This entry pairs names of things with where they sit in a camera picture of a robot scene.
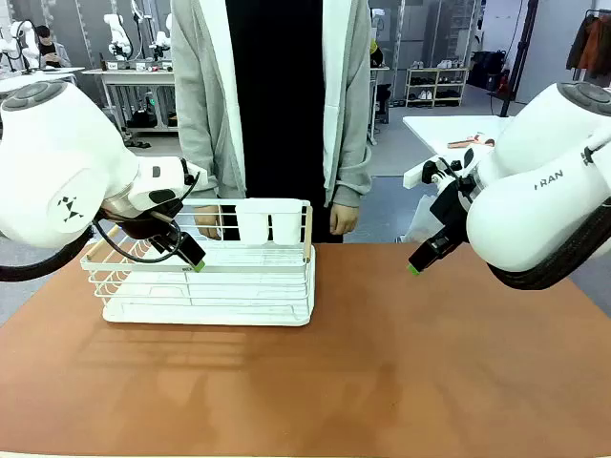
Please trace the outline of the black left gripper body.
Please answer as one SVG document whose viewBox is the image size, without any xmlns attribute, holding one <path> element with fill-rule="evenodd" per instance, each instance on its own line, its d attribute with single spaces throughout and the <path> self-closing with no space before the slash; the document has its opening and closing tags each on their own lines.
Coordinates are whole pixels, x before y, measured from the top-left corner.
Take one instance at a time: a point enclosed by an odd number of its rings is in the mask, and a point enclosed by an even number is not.
<svg viewBox="0 0 611 458">
<path fill-rule="evenodd" d="M 120 216 L 105 209 L 100 210 L 100 217 L 115 222 L 132 239 L 176 243 L 180 229 L 175 227 L 173 221 L 182 208 L 182 202 L 173 199 L 133 218 Z"/>
</svg>

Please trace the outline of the person's right hand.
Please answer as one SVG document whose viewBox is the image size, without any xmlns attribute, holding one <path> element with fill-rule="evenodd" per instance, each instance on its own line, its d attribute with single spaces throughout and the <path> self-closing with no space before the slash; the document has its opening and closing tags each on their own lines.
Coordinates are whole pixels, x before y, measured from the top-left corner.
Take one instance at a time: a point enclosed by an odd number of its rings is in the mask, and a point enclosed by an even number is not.
<svg viewBox="0 0 611 458">
<path fill-rule="evenodd" d="M 219 205 L 195 208 L 194 221 L 199 233 L 207 239 L 222 239 L 222 214 Z"/>
</svg>

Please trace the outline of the person's left hand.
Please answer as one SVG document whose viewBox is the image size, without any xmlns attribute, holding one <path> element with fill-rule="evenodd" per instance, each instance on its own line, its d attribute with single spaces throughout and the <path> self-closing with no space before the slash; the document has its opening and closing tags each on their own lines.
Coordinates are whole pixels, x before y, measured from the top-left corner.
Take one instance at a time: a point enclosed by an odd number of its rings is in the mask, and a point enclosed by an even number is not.
<svg viewBox="0 0 611 458">
<path fill-rule="evenodd" d="M 359 219 L 360 209 L 334 203 L 330 210 L 329 232 L 333 236 L 351 233 Z"/>
</svg>

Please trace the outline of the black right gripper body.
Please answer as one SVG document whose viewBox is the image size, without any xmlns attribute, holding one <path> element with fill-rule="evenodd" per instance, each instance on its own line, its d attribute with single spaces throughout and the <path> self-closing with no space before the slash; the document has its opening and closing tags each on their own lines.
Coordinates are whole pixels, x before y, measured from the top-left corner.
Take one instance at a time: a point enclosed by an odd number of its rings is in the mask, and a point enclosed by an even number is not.
<svg viewBox="0 0 611 458">
<path fill-rule="evenodd" d="M 469 242 L 467 235 L 467 210 L 460 201 L 462 194 L 456 183 L 449 184 L 431 205 L 430 211 L 442 224 L 437 236 L 452 243 Z"/>
</svg>

